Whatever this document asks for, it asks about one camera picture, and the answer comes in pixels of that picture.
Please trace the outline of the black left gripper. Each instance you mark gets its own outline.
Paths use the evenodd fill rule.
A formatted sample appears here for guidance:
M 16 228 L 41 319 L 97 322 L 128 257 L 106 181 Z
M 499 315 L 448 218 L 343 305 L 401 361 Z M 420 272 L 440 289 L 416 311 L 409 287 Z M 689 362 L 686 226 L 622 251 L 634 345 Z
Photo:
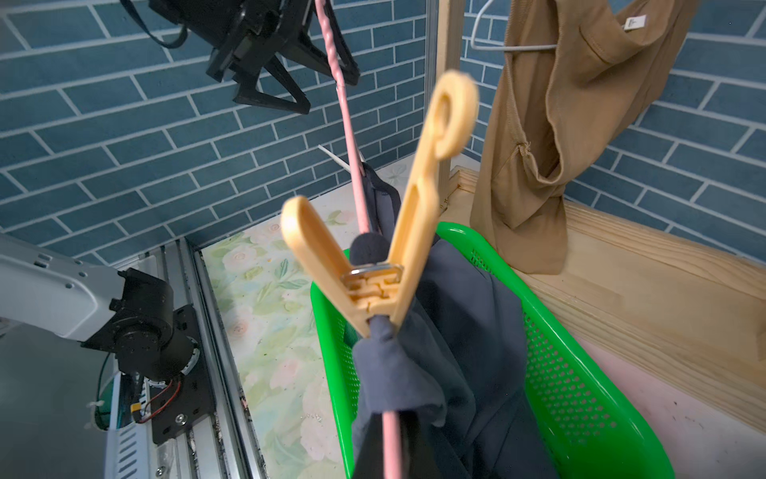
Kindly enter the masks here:
M 151 1 L 173 24 L 188 28 L 213 47 L 207 75 L 221 82 L 233 71 L 239 105 L 307 115 L 311 103 L 277 56 L 356 86 L 361 73 L 329 1 Z M 330 42 L 317 46 L 312 20 Z

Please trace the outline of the yellow clothespin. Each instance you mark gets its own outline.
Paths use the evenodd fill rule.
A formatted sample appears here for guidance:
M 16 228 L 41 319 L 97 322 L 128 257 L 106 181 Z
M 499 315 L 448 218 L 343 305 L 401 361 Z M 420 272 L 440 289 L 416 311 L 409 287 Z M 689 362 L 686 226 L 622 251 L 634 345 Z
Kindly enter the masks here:
M 473 131 L 479 93 L 472 78 L 457 70 L 436 83 L 409 181 L 389 214 L 373 207 L 365 214 L 389 245 L 383 261 L 353 265 L 305 197 L 282 207 L 285 243 L 341 316 L 363 337 L 375 315 L 400 327 L 415 295 L 441 213 L 439 168 L 457 156 Z

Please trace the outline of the dark grey tank top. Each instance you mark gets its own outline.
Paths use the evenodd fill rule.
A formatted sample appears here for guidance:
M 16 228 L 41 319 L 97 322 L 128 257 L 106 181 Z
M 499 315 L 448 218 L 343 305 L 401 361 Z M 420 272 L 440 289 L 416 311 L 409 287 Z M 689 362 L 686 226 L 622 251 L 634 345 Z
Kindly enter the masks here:
M 369 326 L 352 349 L 355 477 L 382 476 L 389 410 L 407 478 L 556 476 L 524 391 L 522 303 L 494 275 L 435 238 L 402 325 L 376 315 Z

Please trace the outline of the pink wire hanger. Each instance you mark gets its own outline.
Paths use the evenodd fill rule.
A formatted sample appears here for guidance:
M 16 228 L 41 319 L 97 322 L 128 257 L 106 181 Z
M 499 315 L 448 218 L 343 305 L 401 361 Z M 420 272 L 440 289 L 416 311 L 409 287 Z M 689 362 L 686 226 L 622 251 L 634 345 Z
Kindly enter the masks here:
M 353 187 L 355 211 L 359 231 L 367 234 L 370 231 L 369 215 L 367 203 L 363 190 L 363 181 L 360 171 L 360 163 L 357 157 L 358 149 L 356 146 L 349 108 L 347 104 L 344 76 L 340 67 L 338 51 L 336 48 L 334 34 L 332 31 L 326 2 L 315 0 L 315 10 L 320 24 L 322 38 L 326 48 L 328 65 L 332 77 L 336 83 L 336 92 L 339 102 L 339 108 L 342 116 L 346 149 L 351 167 L 351 180 Z M 402 477 L 402 442 L 400 420 L 395 411 L 384 411 L 381 415 L 382 439 L 383 439 L 383 473 L 385 478 Z

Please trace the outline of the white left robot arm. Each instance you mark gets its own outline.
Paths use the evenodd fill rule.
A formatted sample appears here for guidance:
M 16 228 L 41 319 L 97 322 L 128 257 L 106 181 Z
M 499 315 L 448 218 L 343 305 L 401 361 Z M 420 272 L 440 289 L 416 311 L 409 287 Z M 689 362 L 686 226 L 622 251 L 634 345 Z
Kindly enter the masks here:
M 325 76 L 286 63 L 307 115 L 235 103 L 207 75 L 211 48 L 136 3 L 1 5 L 1 231 L 53 251 L 1 249 L 1 314 L 83 341 L 123 291 L 117 265 L 179 238 L 205 245 L 332 180 L 299 165 L 322 130 L 340 136 Z

